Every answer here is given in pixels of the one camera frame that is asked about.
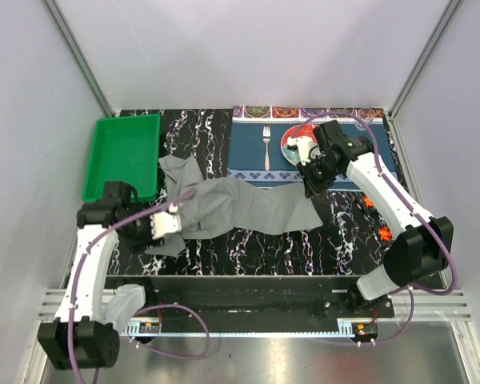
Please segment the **grey button shirt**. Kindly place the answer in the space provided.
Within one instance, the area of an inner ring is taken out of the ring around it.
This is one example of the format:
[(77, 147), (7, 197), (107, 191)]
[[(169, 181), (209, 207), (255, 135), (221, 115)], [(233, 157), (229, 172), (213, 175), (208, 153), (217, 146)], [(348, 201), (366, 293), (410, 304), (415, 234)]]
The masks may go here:
[(186, 248), (186, 240), (212, 239), (232, 229), (280, 235), (323, 224), (301, 183), (264, 190), (232, 178), (205, 180), (192, 156), (181, 159), (167, 155), (158, 163), (169, 200), (188, 190), (195, 193), (178, 209), (182, 230), (165, 236), (163, 244), (148, 248), (150, 255), (176, 258)]

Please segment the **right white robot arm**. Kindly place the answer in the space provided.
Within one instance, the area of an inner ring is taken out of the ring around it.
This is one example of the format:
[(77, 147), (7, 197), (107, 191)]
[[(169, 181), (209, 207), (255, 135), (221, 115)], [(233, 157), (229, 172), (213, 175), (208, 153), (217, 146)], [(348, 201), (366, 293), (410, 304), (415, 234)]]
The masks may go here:
[(451, 220), (435, 218), (387, 172), (373, 134), (350, 138), (338, 121), (330, 120), (316, 126), (311, 137), (294, 133), (287, 145), (298, 152), (297, 168), (308, 195), (324, 191), (343, 175), (371, 200), (393, 235), (382, 264), (347, 292), (354, 316), (367, 316), (387, 294), (419, 287), (421, 279), (445, 269), (457, 280), (450, 254)]

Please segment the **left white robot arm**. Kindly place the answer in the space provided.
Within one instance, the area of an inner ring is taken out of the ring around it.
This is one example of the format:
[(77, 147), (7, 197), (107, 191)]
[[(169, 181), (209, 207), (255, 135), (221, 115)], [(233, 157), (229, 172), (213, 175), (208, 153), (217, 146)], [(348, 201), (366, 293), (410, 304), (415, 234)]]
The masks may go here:
[(134, 313), (146, 317), (157, 298), (145, 285), (125, 284), (103, 304), (107, 268), (121, 241), (144, 246), (151, 240), (150, 220), (141, 212), (136, 189), (125, 182), (106, 182), (102, 197), (77, 212), (77, 249), (70, 281), (54, 320), (40, 325), (38, 342), (56, 370), (111, 368), (118, 359), (120, 335)]

